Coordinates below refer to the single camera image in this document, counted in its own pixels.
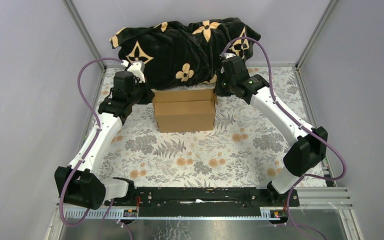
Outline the brown cardboard box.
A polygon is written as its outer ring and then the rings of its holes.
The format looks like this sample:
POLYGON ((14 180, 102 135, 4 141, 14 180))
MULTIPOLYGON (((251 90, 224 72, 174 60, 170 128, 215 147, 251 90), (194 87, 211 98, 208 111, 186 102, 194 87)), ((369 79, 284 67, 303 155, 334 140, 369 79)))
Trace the brown cardboard box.
POLYGON ((217 96, 213 89, 156 91, 154 118, 161 133, 212 131, 217 96))

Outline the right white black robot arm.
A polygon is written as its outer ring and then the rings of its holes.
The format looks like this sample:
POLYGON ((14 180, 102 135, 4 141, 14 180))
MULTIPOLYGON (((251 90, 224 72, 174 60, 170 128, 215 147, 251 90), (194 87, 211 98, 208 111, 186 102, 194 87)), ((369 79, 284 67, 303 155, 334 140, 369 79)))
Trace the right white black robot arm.
POLYGON ((236 96, 259 110, 283 135, 289 150, 283 157, 284 167, 268 184, 267 201, 281 205, 286 192, 301 176, 326 157, 328 138, 323 127, 314 128, 299 118, 277 96, 270 92, 270 84, 260 75, 250 76, 242 58, 232 53, 220 56, 222 68, 218 72, 214 93, 218 97, 236 96))

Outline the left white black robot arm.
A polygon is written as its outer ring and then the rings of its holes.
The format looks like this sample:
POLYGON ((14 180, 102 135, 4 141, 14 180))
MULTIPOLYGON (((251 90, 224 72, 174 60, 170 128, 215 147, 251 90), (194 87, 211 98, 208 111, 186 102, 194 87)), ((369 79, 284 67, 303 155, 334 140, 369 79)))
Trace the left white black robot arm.
POLYGON ((80 151, 67 167, 59 166, 54 173, 63 203, 96 210, 112 199, 124 206, 134 202, 134 182, 120 177, 100 180, 100 166, 133 106, 149 104, 153 97, 142 70, 115 73, 113 87, 100 103, 97 121, 80 151))

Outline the black blanket with tan flowers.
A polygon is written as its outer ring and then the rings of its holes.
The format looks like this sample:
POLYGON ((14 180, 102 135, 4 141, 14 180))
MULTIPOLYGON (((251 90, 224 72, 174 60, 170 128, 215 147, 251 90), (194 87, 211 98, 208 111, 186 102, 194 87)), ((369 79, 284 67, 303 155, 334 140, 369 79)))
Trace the black blanket with tan flowers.
POLYGON ((254 43, 248 39, 261 37, 239 18, 229 17, 188 25, 165 21, 150 27, 123 27, 109 42, 119 49, 121 60, 144 63, 144 76, 152 89, 165 90, 216 83, 226 45, 233 41, 227 53, 246 61, 254 54, 254 43))

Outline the floral patterned table mat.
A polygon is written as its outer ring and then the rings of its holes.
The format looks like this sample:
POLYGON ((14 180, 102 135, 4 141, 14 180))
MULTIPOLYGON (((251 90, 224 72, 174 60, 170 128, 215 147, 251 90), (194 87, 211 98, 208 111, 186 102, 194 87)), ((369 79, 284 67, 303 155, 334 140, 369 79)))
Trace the floral patterned table mat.
POLYGON ((220 97, 213 130, 161 133, 152 104, 135 105, 94 169, 137 187, 265 187, 289 145, 256 108, 220 97))

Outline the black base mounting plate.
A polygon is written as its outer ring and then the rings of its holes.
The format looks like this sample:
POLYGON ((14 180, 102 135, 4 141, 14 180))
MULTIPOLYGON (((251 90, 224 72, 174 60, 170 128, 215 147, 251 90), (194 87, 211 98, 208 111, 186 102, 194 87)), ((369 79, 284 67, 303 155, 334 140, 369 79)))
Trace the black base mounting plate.
POLYGON ((261 207, 300 206, 291 196, 256 187, 136 187, 114 206, 132 207, 140 217, 260 217, 261 207))

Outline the aluminium frame rail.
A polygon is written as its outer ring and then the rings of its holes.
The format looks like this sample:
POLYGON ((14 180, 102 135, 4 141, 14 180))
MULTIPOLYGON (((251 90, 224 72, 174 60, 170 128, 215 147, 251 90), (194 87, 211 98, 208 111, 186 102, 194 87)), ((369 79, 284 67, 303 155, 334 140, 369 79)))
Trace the aluminium frame rail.
POLYGON ((291 210, 351 209, 352 203, 341 187, 298 187, 279 194, 256 187, 129 186, 115 196, 68 191, 57 207, 66 219, 280 221, 291 210))

